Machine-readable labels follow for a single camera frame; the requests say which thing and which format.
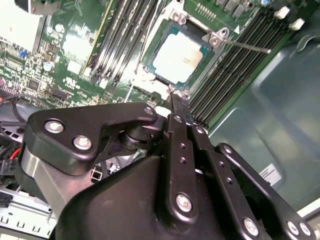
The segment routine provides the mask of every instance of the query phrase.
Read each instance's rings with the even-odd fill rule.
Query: connector
[[[284,19],[288,15],[289,12],[290,12],[290,9],[287,6],[283,6],[280,10],[278,10],[274,13],[274,16],[277,19]]]
[[[305,20],[303,20],[302,18],[298,18],[297,20],[295,20],[295,22],[291,23],[289,25],[289,28],[293,31],[298,31],[301,29],[301,27],[305,24]]]
[[[14,175],[17,159],[11,159],[19,143],[0,135],[0,176]]]

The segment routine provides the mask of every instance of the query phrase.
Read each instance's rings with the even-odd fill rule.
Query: ram slot
[[[119,30],[127,20],[128,12],[130,12],[129,6],[132,5],[132,2],[133,0],[120,1],[119,6],[116,8],[116,11],[112,16],[111,24],[107,27],[105,38],[98,52],[98,60],[93,68],[93,71],[97,74],[100,74],[105,62],[109,59],[113,51],[113,44],[115,43],[115,39],[119,34]]]
[[[264,15],[258,15],[256,16],[256,18],[257,19],[253,19],[251,21],[249,26],[246,28],[245,32],[238,38],[237,40],[238,42],[241,43],[244,39],[248,39],[251,33],[253,33],[255,29],[259,29],[259,27],[264,23],[264,20],[265,20]],[[228,51],[226,56],[223,58],[221,63],[219,63],[216,66],[213,74],[209,77],[206,83],[200,88],[201,90],[198,91],[201,94],[196,94],[195,96],[192,96],[192,99],[190,101],[190,108],[194,109],[194,114],[197,114],[198,111],[201,110],[201,108],[199,107],[199,104],[203,103],[206,96],[208,96],[212,91],[214,91],[213,88],[216,85],[215,85],[215,82],[212,82],[212,81],[219,79],[219,75],[221,75],[224,72],[224,70],[229,66],[229,64],[235,60],[238,54],[237,52],[239,51],[240,51],[239,47],[232,47]]]
[[[261,31],[258,34],[254,34],[254,32],[251,34],[251,36],[248,38],[248,40],[246,41],[247,44],[251,44],[254,46],[258,46],[259,41],[261,39],[261,37],[263,36],[263,32],[267,31],[268,28],[270,28],[272,25],[272,23],[269,23],[265,26],[261,26],[259,25],[259,28],[262,28],[263,31]],[[210,94],[209,94],[209,98],[210,99],[214,99],[216,97],[216,95],[220,94],[223,91],[223,87],[228,84],[228,81],[230,78],[234,77],[235,74],[238,74],[238,70],[239,68],[243,67],[243,62],[247,61],[247,57],[249,56],[250,53],[253,53],[250,50],[246,50],[240,47],[236,47],[237,48],[237,53],[234,54],[233,59],[227,64],[225,70],[223,72],[220,73],[220,75],[218,75],[217,77],[215,77],[216,79],[220,80],[219,83],[215,83],[212,87],[214,87],[214,89],[210,90]],[[203,113],[206,112],[206,110],[210,110],[205,108],[205,104],[206,102],[202,102],[202,105],[200,105],[199,109],[200,111],[198,112],[199,117],[203,118]]]
[[[281,29],[279,29],[278,32],[273,34],[270,38],[272,40],[272,43],[265,44],[265,46],[275,46],[276,43],[281,39],[282,34],[278,34],[281,32]],[[215,98],[214,98],[214,104],[210,106],[210,110],[206,111],[206,113],[201,117],[203,122],[209,122],[215,114],[218,113],[218,111],[224,106],[224,104],[232,97],[232,95],[243,85],[243,83],[250,77],[250,73],[253,72],[253,70],[258,66],[258,64],[261,62],[261,60],[264,58],[263,53],[258,54],[252,54],[248,57],[250,59],[246,67],[243,67],[241,72],[236,73],[236,75],[229,81],[228,86],[226,87],[226,90],[221,91]]]
[[[144,34],[146,34],[147,32],[146,27],[148,27],[151,24],[152,16],[155,13],[155,10],[156,10],[156,1],[154,1],[150,11],[148,11],[148,13],[145,14],[145,17],[143,18],[143,21],[141,22],[141,24],[137,26],[137,28],[135,29],[136,34],[132,40],[133,43],[129,48],[127,54],[125,55],[119,70],[115,74],[115,77],[114,77],[115,79],[120,79],[122,77],[126,67],[128,66],[129,62],[132,60],[133,55],[141,51],[142,46],[139,47],[139,44],[141,44],[141,39],[143,38]]]
[[[122,62],[124,60],[124,52],[127,49],[127,53],[125,56],[128,56],[129,49],[128,46],[132,43],[132,41],[135,39],[137,35],[137,28],[141,25],[141,22],[144,20],[146,17],[147,13],[152,12],[152,3],[155,3],[154,0],[147,0],[143,1],[143,4],[140,4],[137,8],[137,10],[134,13],[133,21],[129,25],[129,29],[127,31],[126,36],[124,37],[124,41],[120,43],[119,48],[117,49],[115,53],[115,57],[112,60],[112,63],[110,64],[109,69],[107,72],[104,72],[107,76],[112,75],[113,77],[117,75],[115,73],[115,70],[117,66],[121,66]]]
[[[282,38],[282,36],[283,36],[282,34],[278,34],[277,36],[274,37],[273,46],[275,46],[277,44],[277,42]],[[263,60],[263,58],[264,57],[260,53],[259,57],[255,58],[252,61],[251,68],[253,68],[253,70],[254,70],[258,66],[258,64]],[[227,94],[220,96],[220,99],[217,100],[219,102],[219,104],[212,107],[212,111],[211,111],[210,115],[208,115],[206,118],[204,118],[203,121],[209,122],[216,114],[218,114],[219,110],[227,103],[227,101],[233,96],[233,94],[236,93],[236,91],[243,85],[243,82],[246,79],[248,79],[249,77],[250,77],[250,74],[246,73],[245,76],[242,77],[242,81],[238,81],[237,85],[232,86],[232,88],[229,89]]]
[[[287,32],[288,25],[273,18],[271,11],[260,12],[249,24],[238,42],[262,48],[273,48]],[[207,126],[212,118],[250,78],[265,58],[264,53],[233,46],[217,65],[208,81],[192,96],[190,108],[195,121]]]

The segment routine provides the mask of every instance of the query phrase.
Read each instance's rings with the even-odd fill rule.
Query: black ram slot
[[[262,13],[258,13],[256,17],[251,21],[251,23],[247,26],[246,30],[241,34],[241,36],[238,38],[238,42],[243,42],[244,39],[248,38],[248,35],[250,35],[254,30],[257,30],[257,24],[262,24],[264,22],[265,16]],[[223,58],[222,62],[218,64],[217,69],[222,69],[224,66],[224,63],[228,63],[231,61],[231,59],[234,57],[235,51],[237,50],[237,47],[232,47],[226,56]],[[201,90],[199,90],[200,93],[203,95],[206,95],[206,92],[202,92],[203,90],[208,90],[209,85],[211,84],[211,81],[207,81],[202,87]],[[196,104],[199,101],[199,98],[201,98],[202,94],[197,94],[192,97],[190,101],[190,107],[196,108]]]
[[[278,36],[275,36],[273,38],[272,45],[275,46],[276,43],[281,39],[282,34],[278,34]],[[250,69],[247,69],[244,71],[240,77],[235,77],[236,79],[234,82],[236,84],[232,85],[227,91],[225,95],[220,95],[219,98],[217,98],[214,102],[217,102],[218,104],[214,105],[211,109],[213,110],[210,115],[207,115],[203,118],[203,122],[209,122],[218,112],[219,110],[227,103],[227,101],[233,96],[234,93],[243,85],[243,83],[250,77],[251,73],[256,69],[256,67],[259,65],[259,63],[263,60],[264,55],[262,53],[259,53],[258,56],[251,56],[251,64]]]
[[[249,38],[247,39],[246,43],[247,44],[251,44],[251,45],[255,45],[257,46],[259,44],[259,40],[262,37],[261,35],[265,32],[268,28],[270,27],[269,24],[267,24],[267,26],[259,26],[259,29],[261,28],[264,31],[259,32],[259,35],[256,35],[254,33],[252,33]],[[223,70],[220,70],[220,74],[218,76],[214,76],[213,79],[219,79],[220,81],[213,84],[212,87],[210,88],[210,94],[209,96],[207,96],[207,99],[214,99],[215,95],[218,94],[219,92],[223,91],[223,86],[228,82],[229,78],[232,78],[233,75],[237,74],[238,68],[239,66],[243,66],[243,62],[246,61],[246,57],[251,53],[251,51],[244,49],[244,48],[240,48],[240,47],[236,47],[235,49],[237,52],[233,53],[233,58],[230,62],[228,62],[226,64],[226,66],[223,66]],[[198,111],[198,115],[201,118],[202,117],[202,112],[206,111],[206,110],[211,110],[208,109],[208,107],[206,107],[207,101],[203,101],[202,104],[199,107],[199,111]]]
[[[113,74],[113,76],[116,76],[117,73],[115,73],[114,71],[116,70],[117,66],[121,66],[123,61],[125,60],[126,57],[122,58],[122,55],[124,54],[124,51],[126,49],[126,47],[128,46],[128,44],[130,44],[131,42],[134,42],[135,38],[137,37],[137,35],[139,34],[139,32],[137,31],[137,25],[140,22],[140,26],[139,28],[141,28],[142,24],[144,23],[145,19],[149,17],[149,15],[151,13],[154,13],[155,9],[156,9],[156,5],[157,2],[153,1],[153,0],[148,0],[148,1],[143,1],[143,4],[140,6],[140,8],[137,10],[137,16],[135,17],[135,20],[133,21],[133,23],[130,26],[130,29],[128,31],[127,36],[125,37],[125,41],[123,42],[121,49],[117,51],[117,55],[113,60],[113,63],[109,69],[109,72],[111,74]],[[136,48],[136,46],[131,46],[126,53],[126,56],[131,52],[130,49],[134,47]]]
[[[99,52],[94,61],[94,71],[101,71],[103,67],[103,62],[105,61],[106,56],[109,54],[112,46],[111,44],[114,42],[115,37],[117,36],[119,27],[121,24],[126,21],[126,13],[129,8],[130,2],[126,0],[121,0],[118,2],[116,11],[112,16],[112,20],[110,25],[107,26],[105,32],[105,38],[101,44]]]
[[[275,35],[281,31],[280,28],[273,29],[273,26],[269,23],[267,26],[264,27],[264,29],[259,33],[259,35],[254,35],[254,40],[250,44],[259,46],[262,48],[271,47],[271,42],[273,41]],[[263,53],[257,53],[252,52],[247,49],[240,48],[240,51],[243,52],[241,56],[239,56],[239,59],[244,59],[245,61],[239,61],[236,62],[236,65],[231,66],[231,72],[228,72],[227,75],[225,75],[223,83],[219,86],[219,88],[213,92],[213,96],[210,96],[210,99],[214,100],[211,101],[214,105],[210,107],[203,108],[204,113],[201,115],[201,118],[204,120],[212,112],[213,109],[216,109],[216,106],[218,105],[218,99],[220,96],[227,92],[230,88],[230,85],[235,85],[237,81],[239,80],[240,76],[244,73],[250,72],[249,69],[256,65],[256,57],[258,56],[265,56]]]
[[[238,42],[273,48],[283,37],[288,25],[273,17],[273,11],[262,9],[251,21]],[[194,120],[207,126],[233,94],[248,80],[266,54],[232,47],[213,74],[190,101]]]

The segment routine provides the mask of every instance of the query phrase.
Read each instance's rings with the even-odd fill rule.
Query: label sticker
[[[271,186],[275,185],[282,179],[280,173],[272,163],[263,169],[259,174],[264,180],[270,183]]]

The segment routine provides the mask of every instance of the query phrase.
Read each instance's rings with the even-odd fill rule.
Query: capacitor
[[[63,33],[65,31],[64,26],[61,23],[58,23],[57,25],[55,25],[54,29],[58,32],[58,33]]]
[[[51,72],[55,68],[55,64],[52,61],[47,61],[43,64],[43,69],[46,72]]]

